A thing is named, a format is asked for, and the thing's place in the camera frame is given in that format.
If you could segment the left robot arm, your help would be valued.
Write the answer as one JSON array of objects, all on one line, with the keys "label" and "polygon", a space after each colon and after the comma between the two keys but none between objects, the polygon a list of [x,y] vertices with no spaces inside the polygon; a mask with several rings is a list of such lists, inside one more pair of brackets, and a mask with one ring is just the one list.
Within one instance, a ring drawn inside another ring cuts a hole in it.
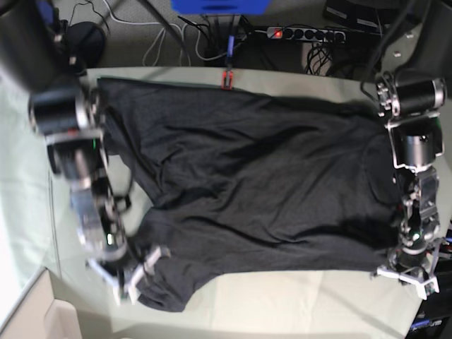
[{"label": "left robot arm", "polygon": [[393,223],[398,243],[374,274],[414,285],[422,299],[439,292],[434,270],[446,241],[439,236],[434,162],[444,152],[439,110],[451,76],[450,35],[451,2],[430,1],[408,60],[375,78],[375,95],[362,91],[380,108],[400,194]]}]

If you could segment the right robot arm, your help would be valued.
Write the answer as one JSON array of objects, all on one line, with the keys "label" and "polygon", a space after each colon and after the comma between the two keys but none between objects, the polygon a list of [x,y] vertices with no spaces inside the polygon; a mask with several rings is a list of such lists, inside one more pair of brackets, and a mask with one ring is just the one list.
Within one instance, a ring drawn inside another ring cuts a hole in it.
[{"label": "right robot arm", "polygon": [[87,267],[110,286],[117,304],[134,304],[169,250],[144,249],[126,233],[121,217],[130,196],[115,194],[107,174],[107,108],[76,63],[65,29],[46,23],[36,1],[1,2],[1,77],[29,95],[31,129],[43,137],[53,173],[69,185]]}]

